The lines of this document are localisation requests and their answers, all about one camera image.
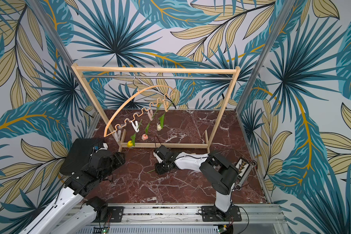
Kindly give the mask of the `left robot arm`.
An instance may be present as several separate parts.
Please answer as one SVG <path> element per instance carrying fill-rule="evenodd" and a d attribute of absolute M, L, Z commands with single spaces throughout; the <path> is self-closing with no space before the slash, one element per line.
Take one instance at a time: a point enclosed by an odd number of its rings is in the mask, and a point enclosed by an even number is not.
<path fill-rule="evenodd" d="M 125 162 L 122 152 L 112 153 L 105 148 L 93 151 L 89 162 L 71 175 L 56 198 L 20 233 L 75 234 L 93 221 L 108 221 L 112 217 L 108 213 L 108 204 L 99 197 L 93 197 L 71 218 L 60 224 L 70 210 Z"/>

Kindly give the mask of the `curved wooden clip hanger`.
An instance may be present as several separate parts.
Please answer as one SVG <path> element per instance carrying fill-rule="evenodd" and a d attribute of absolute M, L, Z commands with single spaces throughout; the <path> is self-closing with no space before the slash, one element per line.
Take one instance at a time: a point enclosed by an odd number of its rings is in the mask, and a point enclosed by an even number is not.
<path fill-rule="evenodd" d="M 176 95 L 177 89 L 172 88 L 164 78 L 160 78 L 159 83 L 151 79 L 148 79 L 148 83 L 143 83 L 141 78 L 134 76 L 131 84 L 120 85 L 118 91 L 110 93 L 111 98 L 120 99 L 121 104 L 107 121 L 103 136 L 112 136 L 118 140 L 121 131 L 129 125 L 135 133 L 138 133 L 141 125 L 139 119 L 147 115 L 149 121 L 152 121 L 156 110 L 162 108 L 166 112 L 169 111 L 170 107 L 175 105 L 173 98 Z M 115 122 L 125 109 L 135 110 L 135 112 L 125 117 L 122 122 Z"/>

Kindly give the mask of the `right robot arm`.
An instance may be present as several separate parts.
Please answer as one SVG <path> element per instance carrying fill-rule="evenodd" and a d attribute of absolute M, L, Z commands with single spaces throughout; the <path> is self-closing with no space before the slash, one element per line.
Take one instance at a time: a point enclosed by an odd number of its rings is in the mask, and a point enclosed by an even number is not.
<path fill-rule="evenodd" d="M 158 175 L 173 169 L 201 172 L 216 191 L 215 207 L 224 213 L 230 209 L 238 169 L 221 153 L 202 155 L 174 153 L 162 145 L 154 150 L 153 155 L 158 160 L 155 164 L 155 172 Z"/>

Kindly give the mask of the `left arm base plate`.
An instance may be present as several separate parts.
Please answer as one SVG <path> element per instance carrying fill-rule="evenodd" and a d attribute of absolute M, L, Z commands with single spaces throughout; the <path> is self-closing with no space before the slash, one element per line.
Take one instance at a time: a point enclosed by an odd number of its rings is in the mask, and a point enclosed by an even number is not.
<path fill-rule="evenodd" d="M 108 206 L 103 209 L 101 223 L 121 223 L 123 217 L 123 206 Z"/>

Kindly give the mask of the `cream white tulip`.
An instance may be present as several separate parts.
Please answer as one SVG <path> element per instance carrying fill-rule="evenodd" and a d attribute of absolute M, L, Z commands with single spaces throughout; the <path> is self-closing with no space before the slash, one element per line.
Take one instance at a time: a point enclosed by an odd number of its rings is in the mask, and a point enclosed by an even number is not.
<path fill-rule="evenodd" d="M 160 109 L 160 106 L 163 105 L 164 106 L 164 110 L 167 113 L 169 111 L 169 108 L 171 106 L 171 103 L 168 100 L 164 100 L 161 98 L 157 99 L 157 110 L 155 112 L 155 114 L 158 112 L 158 110 Z M 164 119 L 165 119 L 165 113 L 159 117 L 159 123 L 157 124 L 157 130 L 160 131 L 163 129 L 164 127 Z"/>

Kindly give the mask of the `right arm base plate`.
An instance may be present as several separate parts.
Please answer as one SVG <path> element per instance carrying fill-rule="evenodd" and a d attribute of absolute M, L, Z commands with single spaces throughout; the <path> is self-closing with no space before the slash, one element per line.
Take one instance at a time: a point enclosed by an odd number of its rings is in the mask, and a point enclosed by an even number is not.
<path fill-rule="evenodd" d="M 242 221 L 240 209 L 235 205 L 232 205 L 226 212 L 219 210 L 216 206 L 201 206 L 200 215 L 203 222 Z"/>

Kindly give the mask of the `yellow tulip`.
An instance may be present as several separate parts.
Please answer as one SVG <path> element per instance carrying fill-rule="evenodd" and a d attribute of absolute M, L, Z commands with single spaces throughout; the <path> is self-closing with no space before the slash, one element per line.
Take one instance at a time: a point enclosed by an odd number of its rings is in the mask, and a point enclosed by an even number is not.
<path fill-rule="evenodd" d="M 130 147 L 134 147 L 136 144 L 136 135 L 137 133 L 139 133 L 139 128 L 141 126 L 142 121 L 138 122 L 138 121 L 133 121 L 131 122 L 132 124 L 132 128 L 134 129 L 135 133 L 133 135 L 130 136 L 130 141 L 127 142 L 127 146 Z"/>

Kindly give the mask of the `pink tulip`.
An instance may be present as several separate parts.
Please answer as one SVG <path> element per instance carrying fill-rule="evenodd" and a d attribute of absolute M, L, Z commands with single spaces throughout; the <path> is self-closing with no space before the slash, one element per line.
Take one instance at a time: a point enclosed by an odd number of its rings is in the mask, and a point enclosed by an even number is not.
<path fill-rule="evenodd" d="M 148 136 L 149 127 L 150 127 L 152 121 L 154 120 L 154 117 L 155 117 L 155 115 L 156 115 L 156 113 L 157 113 L 157 111 L 158 111 L 159 109 L 160 109 L 160 104 L 157 105 L 155 112 L 153 112 L 152 109 L 149 110 L 149 111 L 147 112 L 148 117 L 149 117 L 149 123 L 147 124 L 147 126 L 146 126 L 146 128 L 145 128 L 145 132 L 144 132 L 144 134 L 143 134 L 142 137 L 141 137 L 142 140 L 147 140 L 147 139 L 149 138 L 149 136 Z"/>

